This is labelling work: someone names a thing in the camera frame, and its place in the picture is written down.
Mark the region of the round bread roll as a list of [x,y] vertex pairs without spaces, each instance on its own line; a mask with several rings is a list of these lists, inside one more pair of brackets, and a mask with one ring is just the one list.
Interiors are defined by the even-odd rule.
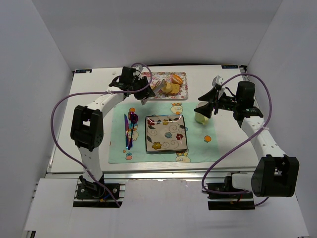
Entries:
[[172,85],[170,83],[166,82],[161,90],[163,93],[168,94],[172,91]]

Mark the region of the square floral plate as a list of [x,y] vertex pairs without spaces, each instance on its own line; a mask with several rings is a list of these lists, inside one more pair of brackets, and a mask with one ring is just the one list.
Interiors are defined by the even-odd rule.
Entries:
[[184,116],[147,116],[145,119],[145,143],[148,153],[187,150]]

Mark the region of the iridescent purple spoon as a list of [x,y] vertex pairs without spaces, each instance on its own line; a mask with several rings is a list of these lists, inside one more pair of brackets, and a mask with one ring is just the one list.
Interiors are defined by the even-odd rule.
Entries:
[[131,128],[131,136],[130,136],[130,141],[129,141],[129,144],[128,144],[128,150],[131,149],[132,147],[132,144],[133,144],[133,131],[134,131],[134,127],[135,127],[135,124],[138,122],[138,115],[135,114],[134,112],[130,112],[130,121],[132,123],[132,128]]

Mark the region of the iridescent knife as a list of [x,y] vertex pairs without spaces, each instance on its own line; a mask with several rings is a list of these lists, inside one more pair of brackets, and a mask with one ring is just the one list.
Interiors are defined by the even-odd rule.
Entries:
[[125,140],[126,140],[126,149],[129,148],[129,123],[128,123],[128,118],[127,115],[124,115],[124,126],[125,126]]

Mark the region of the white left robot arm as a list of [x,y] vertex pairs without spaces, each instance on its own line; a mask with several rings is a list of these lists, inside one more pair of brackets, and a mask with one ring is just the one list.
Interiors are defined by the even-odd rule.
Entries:
[[104,117],[130,95],[137,100],[156,95],[150,87],[152,80],[141,75],[145,67],[141,63],[123,67],[121,75],[112,80],[101,96],[88,105],[78,105],[74,109],[70,136],[84,165],[84,174],[80,177],[84,185],[93,187],[103,182],[99,146],[104,137]]

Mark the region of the sliced bread piece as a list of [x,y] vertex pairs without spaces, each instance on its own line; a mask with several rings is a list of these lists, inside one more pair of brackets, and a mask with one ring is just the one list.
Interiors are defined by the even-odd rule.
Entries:
[[175,83],[172,83],[171,85],[172,85],[172,91],[170,92],[170,94],[172,95],[178,94],[180,91],[180,85]]

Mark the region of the floral serving tray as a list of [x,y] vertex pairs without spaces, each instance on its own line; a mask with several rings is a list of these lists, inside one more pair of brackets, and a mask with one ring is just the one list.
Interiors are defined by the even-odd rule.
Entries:
[[163,84],[151,100],[187,100],[188,82],[185,72],[153,72],[151,88],[154,91]]

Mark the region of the yellow green mug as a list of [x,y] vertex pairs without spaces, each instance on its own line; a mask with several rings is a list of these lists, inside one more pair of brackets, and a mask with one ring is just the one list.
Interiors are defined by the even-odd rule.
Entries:
[[197,123],[200,123],[203,125],[206,125],[209,122],[209,119],[206,116],[202,115],[201,113],[197,113],[197,112],[195,112],[195,120]]

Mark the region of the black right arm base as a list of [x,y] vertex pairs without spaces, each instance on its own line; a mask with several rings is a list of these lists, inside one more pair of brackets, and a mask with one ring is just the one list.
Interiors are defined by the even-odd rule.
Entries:
[[203,190],[208,195],[209,211],[255,210],[253,194],[242,194],[242,189],[234,188],[231,176],[226,176],[222,182],[208,182],[207,189],[216,191]]

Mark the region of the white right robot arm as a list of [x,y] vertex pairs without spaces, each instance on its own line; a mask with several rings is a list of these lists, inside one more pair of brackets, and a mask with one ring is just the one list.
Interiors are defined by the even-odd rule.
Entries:
[[265,127],[262,112],[255,106],[255,85],[240,81],[235,96],[227,96],[222,87],[223,78],[216,77],[213,88],[199,98],[206,104],[194,111],[208,118],[218,110],[233,112],[239,127],[248,136],[258,158],[253,173],[233,172],[225,177],[220,188],[205,190],[221,195],[238,195],[252,192],[257,197],[291,197],[299,171],[299,161],[288,156],[275,142]]

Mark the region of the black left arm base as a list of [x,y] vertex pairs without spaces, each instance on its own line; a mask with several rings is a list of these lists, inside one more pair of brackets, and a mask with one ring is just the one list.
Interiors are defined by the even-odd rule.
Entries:
[[119,208],[117,203],[121,206],[124,197],[123,184],[105,183],[104,176],[101,177],[99,183],[102,183],[108,191],[98,183],[86,181],[83,176],[80,176],[75,190],[73,207]]

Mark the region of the green placemat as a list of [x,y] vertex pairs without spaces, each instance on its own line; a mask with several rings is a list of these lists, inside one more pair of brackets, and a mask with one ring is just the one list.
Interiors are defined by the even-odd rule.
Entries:
[[[195,120],[195,103],[138,103],[120,104],[113,110],[112,128],[109,146],[109,163],[145,163],[145,162],[213,162],[220,157],[219,146],[213,121],[206,125]],[[132,123],[130,112],[138,115],[133,131],[133,144],[126,149],[124,115],[129,123],[129,140]],[[164,153],[148,153],[145,143],[145,119],[147,116],[183,115],[185,119],[188,149]]]

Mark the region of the orange striped bun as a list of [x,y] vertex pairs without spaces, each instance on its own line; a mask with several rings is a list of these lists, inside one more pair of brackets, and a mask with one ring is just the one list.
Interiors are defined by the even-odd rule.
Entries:
[[173,74],[173,75],[171,75],[171,82],[173,84],[182,85],[183,84],[183,79],[180,76],[178,76],[176,74]]

